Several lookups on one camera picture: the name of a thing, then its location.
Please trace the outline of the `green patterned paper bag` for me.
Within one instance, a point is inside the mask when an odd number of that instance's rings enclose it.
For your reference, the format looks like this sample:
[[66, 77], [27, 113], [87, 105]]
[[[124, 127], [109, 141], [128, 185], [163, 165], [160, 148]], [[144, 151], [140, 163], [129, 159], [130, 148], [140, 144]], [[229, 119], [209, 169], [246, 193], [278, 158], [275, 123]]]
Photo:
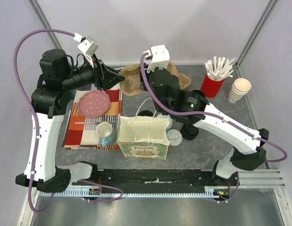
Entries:
[[168, 118], [120, 117], [117, 143], [126, 158], [163, 159], [168, 153]]

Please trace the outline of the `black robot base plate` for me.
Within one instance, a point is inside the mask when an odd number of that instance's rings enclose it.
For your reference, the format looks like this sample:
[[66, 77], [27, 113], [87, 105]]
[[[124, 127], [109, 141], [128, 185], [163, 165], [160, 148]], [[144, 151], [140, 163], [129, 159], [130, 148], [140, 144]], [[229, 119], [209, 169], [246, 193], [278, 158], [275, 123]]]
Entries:
[[104, 169], [91, 182], [124, 192], [201, 192], [206, 186], [236, 186], [237, 173], [224, 179], [200, 169]]

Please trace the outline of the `black plastic cup lid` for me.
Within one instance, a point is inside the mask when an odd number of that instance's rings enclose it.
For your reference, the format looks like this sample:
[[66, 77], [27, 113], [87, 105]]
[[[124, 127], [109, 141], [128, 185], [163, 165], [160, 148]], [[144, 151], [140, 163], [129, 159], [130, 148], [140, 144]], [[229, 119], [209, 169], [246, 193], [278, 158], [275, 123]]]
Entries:
[[138, 113], [138, 116], [148, 116], [148, 117], [152, 117], [153, 116], [153, 112], [151, 112], [150, 110], [142, 110]]

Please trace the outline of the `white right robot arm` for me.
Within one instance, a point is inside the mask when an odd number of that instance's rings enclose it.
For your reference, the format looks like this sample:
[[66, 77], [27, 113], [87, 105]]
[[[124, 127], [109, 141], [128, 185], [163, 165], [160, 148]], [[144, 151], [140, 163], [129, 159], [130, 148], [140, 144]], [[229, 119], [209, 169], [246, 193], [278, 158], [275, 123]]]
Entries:
[[166, 69], [150, 74], [141, 69], [140, 74], [158, 112], [187, 126], [204, 129], [232, 145], [229, 154], [214, 166], [214, 184], [222, 185], [238, 170], [253, 171], [265, 162], [265, 142], [260, 139], [268, 138], [266, 129], [251, 129], [227, 117], [201, 91], [182, 90], [178, 77]]

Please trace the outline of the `brown pulp cup carrier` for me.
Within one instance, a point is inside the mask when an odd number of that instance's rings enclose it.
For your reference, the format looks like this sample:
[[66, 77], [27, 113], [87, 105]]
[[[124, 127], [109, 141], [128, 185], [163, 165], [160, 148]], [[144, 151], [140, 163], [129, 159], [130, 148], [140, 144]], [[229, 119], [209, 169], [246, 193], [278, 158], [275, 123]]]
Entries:
[[[167, 71], [179, 78], [179, 85], [181, 89], [185, 90], [191, 85], [191, 79], [187, 75], [179, 73], [176, 66], [171, 61], [169, 61]], [[146, 92], [141, 84], [142, 79], [140, 78], [139, 64], [123, 67], [119, 71], [119, 75], [124, 77], [124, 80], [120, 82], [120, 87], [125, 95], [135, 96]]]

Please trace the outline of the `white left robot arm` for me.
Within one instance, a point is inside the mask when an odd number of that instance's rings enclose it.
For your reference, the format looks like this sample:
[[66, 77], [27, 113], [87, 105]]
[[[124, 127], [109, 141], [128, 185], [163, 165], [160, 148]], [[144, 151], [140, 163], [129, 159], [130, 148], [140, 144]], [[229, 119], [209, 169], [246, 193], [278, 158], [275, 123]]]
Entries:
[[42, 74], [29, 100], [32, 112], [29, 160], [24, 173], [16, 176], [16, 184], [35, 187], [45, 193], [60, 193], [81, 179], [88, 185], [97, 183], [99, 174], [94, 163], [81, 161], [64, 169], [55, 165], [58, 134], [71, 101], [71, 91], [89, 84], [106, 91], [124, 80], [95, 55], [91, 60], [91, 63], [85, 61], [77, 67], [62, 49], [43, 53], [40, 60]]

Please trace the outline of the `white plastic cup lid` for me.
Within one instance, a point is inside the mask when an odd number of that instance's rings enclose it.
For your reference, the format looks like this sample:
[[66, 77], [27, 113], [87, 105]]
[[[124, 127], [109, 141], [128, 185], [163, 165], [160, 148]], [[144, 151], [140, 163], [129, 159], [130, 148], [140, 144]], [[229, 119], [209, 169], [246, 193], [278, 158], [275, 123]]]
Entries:
[[171, 117], [169, 116], [169, 115], [163, 115], [163, 114], [158, 114], [157, 116], [156, 116], [157, 118], [164, 118], [164, 119], [168, 119], [168, 120], [170, 120], [171, 119]]

